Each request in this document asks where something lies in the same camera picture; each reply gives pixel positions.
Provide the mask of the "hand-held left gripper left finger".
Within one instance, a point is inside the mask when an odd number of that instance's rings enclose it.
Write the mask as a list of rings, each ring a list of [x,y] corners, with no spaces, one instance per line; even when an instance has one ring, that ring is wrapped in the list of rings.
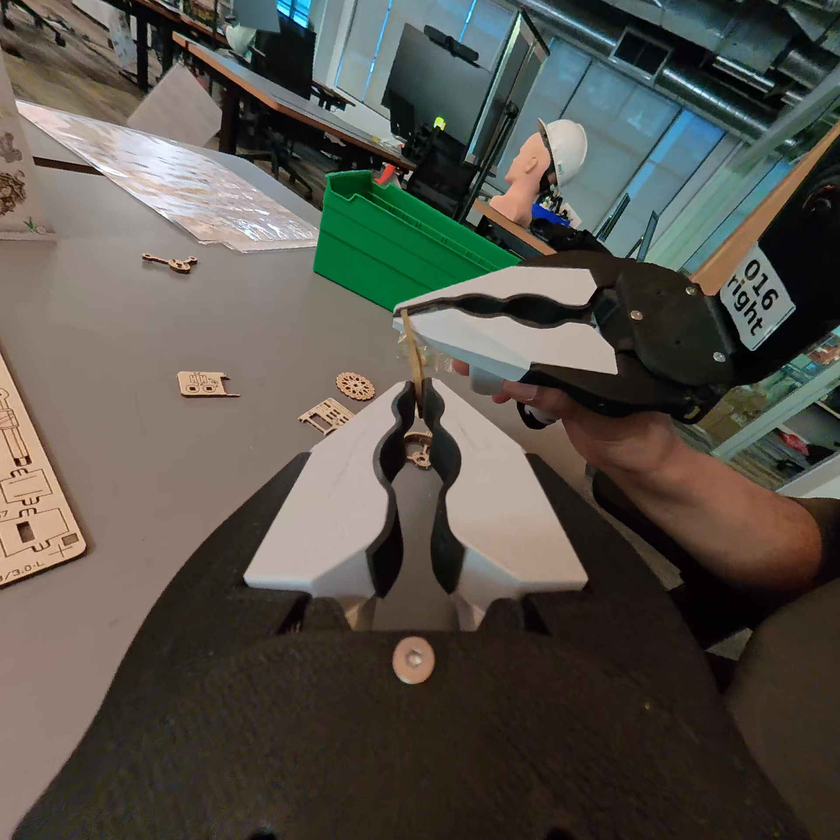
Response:
[[[249,587],[333,599],[352,629],[371,628],[403,562],[392,483],[415,407],[414,385],[398,383],[304,455],[245,571]]]

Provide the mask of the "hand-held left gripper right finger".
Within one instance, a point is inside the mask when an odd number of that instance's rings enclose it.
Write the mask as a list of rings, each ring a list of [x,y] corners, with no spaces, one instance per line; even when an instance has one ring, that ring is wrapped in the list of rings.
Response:
[[[459,629],[499,600],[582,591],[588,575],[523,448],[437,379],[423,382],[423,420],[443,482],[430,555]]]

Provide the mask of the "yellow rubber band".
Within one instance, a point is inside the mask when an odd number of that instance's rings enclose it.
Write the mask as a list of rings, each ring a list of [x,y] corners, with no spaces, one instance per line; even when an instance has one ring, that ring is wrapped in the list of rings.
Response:
[[[413,375],[413,389],[416,403],[416,414],[419,418],[424,418],[424,364],[422,355],[419,352],[411,319],[406,308],[401,310],[401,318],[403,324],[403,331],[406,337],[406,344],[408,348],[408,359],[412,369]]]

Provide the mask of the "person's right forearm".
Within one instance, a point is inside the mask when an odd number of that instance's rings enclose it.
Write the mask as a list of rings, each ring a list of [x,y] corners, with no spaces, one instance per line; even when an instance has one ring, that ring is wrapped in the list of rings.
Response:
[[[709,572],[776,592],[813,587],[822,535],[795,500],[757,486],[678,439],[657,453],[632,445],[609,456],[586,458]]]

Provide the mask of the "black bag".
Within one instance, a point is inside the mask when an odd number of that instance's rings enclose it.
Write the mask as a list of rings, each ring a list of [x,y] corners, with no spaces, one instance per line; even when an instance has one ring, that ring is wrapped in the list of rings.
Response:
[[[612,253],[586,229],[556,224],[545,218],[532,220],[529,232],[552,249],[553,254],[588,252],[611,256]]]

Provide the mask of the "wooden beam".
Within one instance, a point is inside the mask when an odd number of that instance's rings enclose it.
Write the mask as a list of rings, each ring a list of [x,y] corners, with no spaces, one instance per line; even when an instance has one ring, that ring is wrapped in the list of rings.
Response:
[[[781,213],[812,169],[838,139],[839,122],[804,154],[791,172],[744,219],[738,228],[692,275],[692,281],[704,294],[716,295],[729,280],[742,258],[755,245],[766,228]]]

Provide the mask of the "mannequin head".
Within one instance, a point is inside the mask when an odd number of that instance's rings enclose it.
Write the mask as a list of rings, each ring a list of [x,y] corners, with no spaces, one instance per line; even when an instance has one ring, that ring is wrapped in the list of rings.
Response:
[[[536,132],[522,144],[505,175],[507,191],[492,197],[489,207],[514,224],[528,228],[532,222],[532,206],[540,193],[541,183],[553,174],[550,149],[541,133]]]

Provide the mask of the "slotted flat wooden part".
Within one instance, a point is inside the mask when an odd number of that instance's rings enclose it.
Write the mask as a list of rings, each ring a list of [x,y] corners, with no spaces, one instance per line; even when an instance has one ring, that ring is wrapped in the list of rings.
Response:
[[[329,397],[301,414],[297,420],[327,437],[352,419],[354,413],[349,408]]]

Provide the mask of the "green plastic bin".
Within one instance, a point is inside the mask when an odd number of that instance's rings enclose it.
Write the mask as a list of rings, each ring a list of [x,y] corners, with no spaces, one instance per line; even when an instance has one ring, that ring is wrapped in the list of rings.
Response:
[[[386,310],[521,260],[371,171],[326,182],[314,272]]]

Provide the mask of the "white hard hat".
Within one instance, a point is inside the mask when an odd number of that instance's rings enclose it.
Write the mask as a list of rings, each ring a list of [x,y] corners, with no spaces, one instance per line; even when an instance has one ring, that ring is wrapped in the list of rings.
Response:
[[[539,134],[549,153],[558,188],[569,184],[585,162],[588,141],[583,125],[569,119],[538,120]]]

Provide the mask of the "small square wooden piece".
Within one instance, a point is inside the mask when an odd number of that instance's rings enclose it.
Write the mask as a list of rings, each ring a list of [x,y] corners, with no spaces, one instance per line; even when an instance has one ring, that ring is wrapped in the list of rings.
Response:
[[[186,398],[239,397],[226,389],[228,379],[223,372],[179,371],[176,374],[180,394]]]

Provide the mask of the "large black display screen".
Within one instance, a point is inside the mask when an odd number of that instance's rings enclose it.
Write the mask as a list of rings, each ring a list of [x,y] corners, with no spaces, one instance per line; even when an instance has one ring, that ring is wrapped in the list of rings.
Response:
[[[450,137],[467,144],[490,80],[489,70],[405,24],[381,100],[392,134],[408,140],[422,125],[441,119]]]

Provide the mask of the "plywood sheet with keyhole cutouts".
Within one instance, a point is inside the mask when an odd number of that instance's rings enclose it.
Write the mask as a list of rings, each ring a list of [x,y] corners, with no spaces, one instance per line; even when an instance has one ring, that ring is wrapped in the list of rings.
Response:
[[[86,540],[1,360],[1,586],[79,558]]]

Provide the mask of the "person's olive shirt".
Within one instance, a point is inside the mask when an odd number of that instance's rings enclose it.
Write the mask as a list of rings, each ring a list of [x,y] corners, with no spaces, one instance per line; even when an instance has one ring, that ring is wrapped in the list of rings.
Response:
[[[711,624],[752,625],[728,689],[728,708],[756,760],[813,838],[839,834],[838,500],[796,499],[818,531],[804,573],[731,584],[669,548]]]

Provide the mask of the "spiral metal air duct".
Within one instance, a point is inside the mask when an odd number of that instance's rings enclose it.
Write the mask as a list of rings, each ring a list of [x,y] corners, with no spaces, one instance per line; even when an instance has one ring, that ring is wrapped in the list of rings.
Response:
[[[768,2],[524,2],[577,46],[743,140],[777,118],[778,64],[800,30]]]

